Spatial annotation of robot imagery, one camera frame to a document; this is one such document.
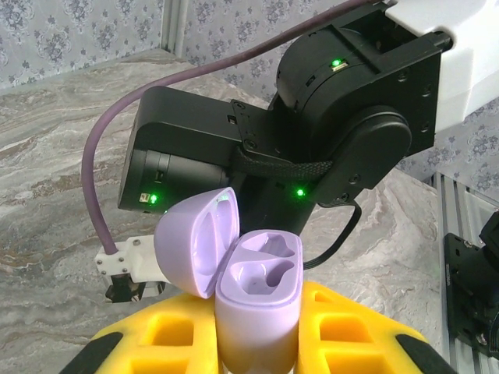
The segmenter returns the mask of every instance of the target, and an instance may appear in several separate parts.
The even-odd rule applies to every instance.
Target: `wall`
[[[164,1],[2,0],[0,88],[159,47]]]
[[[342,0],[190,0],[184,56],[204,64],[244,51]],[[287,46],[220,73],[227,81],[270,101]],[[440,171],[499,200],[499,101],[438,134],[435,147],[398,166],[424,180]]]

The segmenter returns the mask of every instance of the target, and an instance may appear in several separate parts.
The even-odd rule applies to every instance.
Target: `braided black strap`
[[[261,178],[275,178],[294,182],[315,181],[322,178],[333,165],[332,161],[310,162],[303,164],[274,164],[258,161],[236,147],[232,155],[232,169],[244,174]]]

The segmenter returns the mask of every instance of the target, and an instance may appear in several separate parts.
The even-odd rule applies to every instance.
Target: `yellow foam holder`
[[[92,340],[110,333],[122,339],[97,374],[219,374],[214,299],[175,296],[114,323]]]
[[[417,331],[314,282],[303,288],[298,374],[420,374],[396,337]]]

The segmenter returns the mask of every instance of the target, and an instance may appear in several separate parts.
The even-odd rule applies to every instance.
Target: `floral wallpaper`
[[[184,52],[204,64],[244,51],[342,0],[190,0]],[[275,74],[288,45],[226,69],[219,76],[270,101]],[[464,124],[437,135],[435,147],[398,166],[425,180],[440,171],[499,201],[499,101],[470,115]]]
[[[157,48],[165,0],[0,0],[0,88]]]

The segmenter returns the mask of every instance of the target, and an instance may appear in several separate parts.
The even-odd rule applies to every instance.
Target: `marble countertop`
[[[99,242],[83,201],[80,159],[91,126],[109,105],[189,67],[156,50],[3,92],[0,372],[58,372],[101,328],[157,301],[104,302],[93,260]],[[266,105],[212,76],[174,87]],[[152,234],[158,219],[116,208],[136,108],[114,120],[96,156],[97,193],[116,241]],[[306,277],[416,328],[440,350],[435,191],[393,171],[357,200],[364,212],[359,226],[330,261]],[[328,247],[348,219],[342,208],[314,211],[303,232],[306,259]],[[170,286],[160,298],[176,293]]]

